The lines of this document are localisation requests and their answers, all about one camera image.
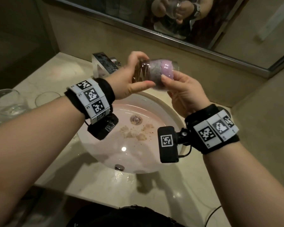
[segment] cable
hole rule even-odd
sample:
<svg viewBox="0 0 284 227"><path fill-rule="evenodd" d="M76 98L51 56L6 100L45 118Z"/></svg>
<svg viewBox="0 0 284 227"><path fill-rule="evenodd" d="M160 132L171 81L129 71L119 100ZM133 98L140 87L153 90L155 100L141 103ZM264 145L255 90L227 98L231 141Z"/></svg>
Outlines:
<svg viewBox="0 0 284 227"><path fill-rule="evenodd" d="M184 158L187 155L189 155L191 153L191 148L192 148L192 146L190 146L189 152L186 155L179 155L179 158Z"/></svg>
<svg viewBox="0 0 284 227"><path fill-rule="evenodd" d="M207 223L208 223L208 221L209 221L209 218L210 218L218 209L220 209L221 207L222 207L222 206L219 206L218 208L216 208L216 209L209 215L209 217L207 218L207 221L206 221L204 227L207 226Z"/></svg>

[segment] beige countertop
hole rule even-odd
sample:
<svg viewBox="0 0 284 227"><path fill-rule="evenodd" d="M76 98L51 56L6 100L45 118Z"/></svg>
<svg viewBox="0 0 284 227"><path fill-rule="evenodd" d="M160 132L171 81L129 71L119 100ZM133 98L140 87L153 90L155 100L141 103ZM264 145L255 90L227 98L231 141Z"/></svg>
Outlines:
<svg viewBox="0 0 284 227"><path fill-rule="evenodd" d="M54 91L63 95L66 87L92 74L91 62L59 53L15 89L34 108L39 94ZM147 92L171 106L165 92ZM77 135L35 184L111 207L147 206L185 226L204 226L208 215L220 205L202 154L196 150L158 172L135 175L98 162ZM211 226L230 226L222 209L211 217Z"/></svg>

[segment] mirror frame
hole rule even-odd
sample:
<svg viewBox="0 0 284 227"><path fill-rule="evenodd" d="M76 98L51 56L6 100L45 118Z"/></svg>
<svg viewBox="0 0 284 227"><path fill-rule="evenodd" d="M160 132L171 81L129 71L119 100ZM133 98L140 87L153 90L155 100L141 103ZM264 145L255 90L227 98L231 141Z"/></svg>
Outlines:
<svg viewBox="0 0 284 227"><path fill-rule="evenodd" d="M229 57L227 55L218 52L214 52L208 49L201 48L196 45L189 44L187 42L156 32L154 30L143 28L142 26L138 26L136 24L110 16L108 14L95 11L93 9L81 6L79 4L72 3L67 0L43 0L43 1L51 5L57 5L59 7L66 8L68 10L82 13L93 19L115 26L119 29L123 29L129 32L133 32L154 39L156 41L165 43L167 45L183 49L185 51L200 55L205 58L212 59L214 61L218 61L220 63L253 73L258 76L262 76L267 79L271 78L272 76L274 76L284 68L284 56L281 57L278 61L276 61L273 65L271 65L269 68L262 68L257 65L253 65L248 62L241 61L239 59Z"/></svg>

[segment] glass with pink residue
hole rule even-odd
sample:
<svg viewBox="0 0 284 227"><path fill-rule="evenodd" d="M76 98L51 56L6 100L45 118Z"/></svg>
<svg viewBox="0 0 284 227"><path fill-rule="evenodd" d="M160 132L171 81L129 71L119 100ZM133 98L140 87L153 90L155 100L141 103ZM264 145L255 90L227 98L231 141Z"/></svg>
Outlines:
<svg viewBox="0 0 284 227"><path fill-rule="evenodd" d="M179 65L175 61L167 59L140 60L136 66L132 82L151 80L156 84L153 89L167 91L161 81L161 75L174 79L174 70L179 71Z"/></svg>

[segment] white sink basin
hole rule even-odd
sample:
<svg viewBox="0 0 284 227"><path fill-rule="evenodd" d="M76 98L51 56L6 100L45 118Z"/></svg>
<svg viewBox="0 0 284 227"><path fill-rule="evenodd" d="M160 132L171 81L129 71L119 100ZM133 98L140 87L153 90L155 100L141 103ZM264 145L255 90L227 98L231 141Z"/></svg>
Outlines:
<svg viewBox="0 0 284 227"><path fill-rule="evenodd" d="M173 126L179 132L184 127L174 110L145 92L116 100L113 108L119 123L104 140L88 133L86 124L80 128L78 135L86 150L107 167L128 173L151 173L168 165L160 161L157 129Z"/></svg>

